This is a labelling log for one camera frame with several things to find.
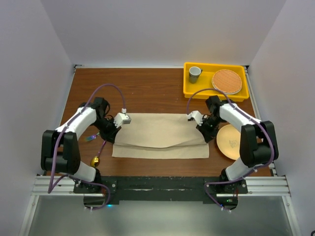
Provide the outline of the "beige cloth napkin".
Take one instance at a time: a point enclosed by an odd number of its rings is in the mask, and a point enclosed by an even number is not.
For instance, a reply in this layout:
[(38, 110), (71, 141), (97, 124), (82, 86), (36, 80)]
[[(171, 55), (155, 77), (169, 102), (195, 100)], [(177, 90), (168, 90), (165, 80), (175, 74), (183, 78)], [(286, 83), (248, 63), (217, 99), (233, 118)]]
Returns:
[(140, 159), (206, 159), (209, 144), (185, 114), (131, 113), (122, 125), (112, 156)]

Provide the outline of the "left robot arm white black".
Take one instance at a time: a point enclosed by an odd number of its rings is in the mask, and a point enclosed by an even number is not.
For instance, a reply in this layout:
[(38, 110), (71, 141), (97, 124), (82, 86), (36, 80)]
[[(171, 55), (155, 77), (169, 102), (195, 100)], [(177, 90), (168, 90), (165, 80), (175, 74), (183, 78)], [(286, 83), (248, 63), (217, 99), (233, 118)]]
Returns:
[(82, 103), (76, 113), (63, 125), (46, 130), (42, 135), (41, 161), (42, 170), (51, 173), (68, 174), (85, 181), (85, 188), (91, 193), (102, 187), (97, 178), (97, 170), (81, 161), (78, 140), (89, 126), (99, 130), (101, 138), (114, 143), (118, 131), (129, 117), (126, 108), (122, 108), (115, 117), (107, 118), (110, 104), (101, 97), (93, 102)]

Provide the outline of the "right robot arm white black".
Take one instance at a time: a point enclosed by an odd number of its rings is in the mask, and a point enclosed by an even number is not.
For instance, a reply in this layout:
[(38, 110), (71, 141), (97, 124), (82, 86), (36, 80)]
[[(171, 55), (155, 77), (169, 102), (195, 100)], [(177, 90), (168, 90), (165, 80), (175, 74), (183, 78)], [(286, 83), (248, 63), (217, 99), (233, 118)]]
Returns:
[(230, 100), (220, 100), (210, 96), (206, 101), (209, 115), (199, 115), (197, 130), (206, 143), (212, 141), (219, 132), (219, 124), (230, 123), (240, 132), (240, 157), (230, 166), (223, 169), (217, 182), (208, 185), (219, 185), (224, 193), (231, 193), (237, 182), (257, 169), (269, 166), (279, 157), (279, 150), (274, 124), (253, 118)]

